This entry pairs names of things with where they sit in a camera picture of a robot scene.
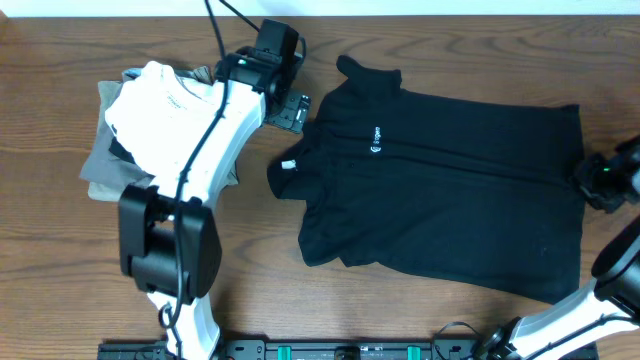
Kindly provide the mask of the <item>black t-shirt with logo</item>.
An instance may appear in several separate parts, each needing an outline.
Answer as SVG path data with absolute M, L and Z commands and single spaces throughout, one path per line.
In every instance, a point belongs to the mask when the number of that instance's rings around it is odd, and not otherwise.
M 546 303 L 578 288 L 577 106 L 420 94 L 397 70 L 336 65 L 343 83 L 267 170 L 275 197 L 306 205 L 307 265 L 378 263 Z

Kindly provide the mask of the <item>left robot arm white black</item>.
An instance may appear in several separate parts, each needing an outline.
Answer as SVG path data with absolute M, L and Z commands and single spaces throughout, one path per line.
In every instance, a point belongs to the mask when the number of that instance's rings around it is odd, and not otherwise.
M 209 292 L 220 267 L 214 210 L 242 148 L 264 124 L 300 132 L 310 98 L 291 85 L 306 45 L 227 54 L 212 84 L 151 61 L 126 82 L 106 121 L 152 177 L 118 202 L 122 273 L 157 310 L 175 359 L 209 359 L 218 345 Z

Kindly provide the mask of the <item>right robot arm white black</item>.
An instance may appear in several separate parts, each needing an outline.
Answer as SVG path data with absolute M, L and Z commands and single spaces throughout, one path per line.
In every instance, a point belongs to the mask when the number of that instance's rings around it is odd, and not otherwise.
M 639 147 L 586 159 L 573 182 L 591 207 L 613 213 L 639 202 Z M 601 338 L 639 328 L 639 221 L 596 258 L 591 280 L 544 312 L 515 318 L 478 345 L 473 359 L 560 359 Z

